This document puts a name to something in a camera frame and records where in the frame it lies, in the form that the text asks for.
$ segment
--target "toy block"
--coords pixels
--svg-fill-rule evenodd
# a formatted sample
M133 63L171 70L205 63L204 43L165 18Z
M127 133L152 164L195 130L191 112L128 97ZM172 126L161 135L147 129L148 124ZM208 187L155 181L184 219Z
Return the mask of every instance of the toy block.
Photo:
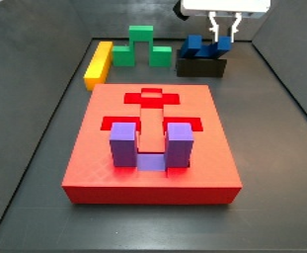
M153 46L149 53L151 67L168 67L171 64L171 47Z
M231 37L219 36L219 41L211 44L211 59L217 59L227 51L231 50Z
M109 145L115 167L136 167L136 124L112 123Z
M149 66L168 67L171 64L171 47L153 46L153 26L129 26L129 46L113 46L113 65L135 66L135 42L149 43Z
M209 58L212 54L211 50L212 45L211 44L201 44L200 49L193 54L192 58Z
M128 46L115 45L112 49L113 65L115 66L135 66L136 56L135 51Z
M176 51L176 76L177 77L223 77L227 59L179 57Z
M188 123L168 123L164 153L167 168L188 167L192 142L191 125Z
M179 56L181 58L193 57L196 52L201 48L201 36L187 36L187 39L184 40L184 43L180 47Z
M95 54L84 73L84 84L88 91L93 90L96 84L105 82L108 69L112 61L111 42L100 42L97 44Z
M129 26L129 42L153 43L153 26Z
M161 109L141 109L140 120L139 152L164 153Z
M164 171L163 154L137 154L137 170L139 171Z
M127 93L156 93L155 89L160 89L161 96L176 94L179 104L164 105L163 109L143 109L140 104L124 104ZM163 114L147 117L149 110L163 111ZM111 133L100 129L105 117L140 117L143 127L149 124L145 121L152 121L153 126L159 125L160 128L160 118L200 119L203 130L192 132L188 167L165 167L164 171L155 171L160 163L151 167L152 171L139 170L137 167L115 167ZM95 86L61 181L65 194L75 204L228 204L242 186L207 85Z

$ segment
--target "large red base block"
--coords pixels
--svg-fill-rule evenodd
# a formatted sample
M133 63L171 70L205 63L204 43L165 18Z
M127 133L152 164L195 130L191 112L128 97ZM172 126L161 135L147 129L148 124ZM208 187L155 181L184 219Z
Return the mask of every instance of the large red base block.
M113 166L112 122L133 122L140 153L164 152L167 123L191 123L187 168L140 171ZM205 85L96 86L61 187L76 204L212 205L242 189L230 146Z

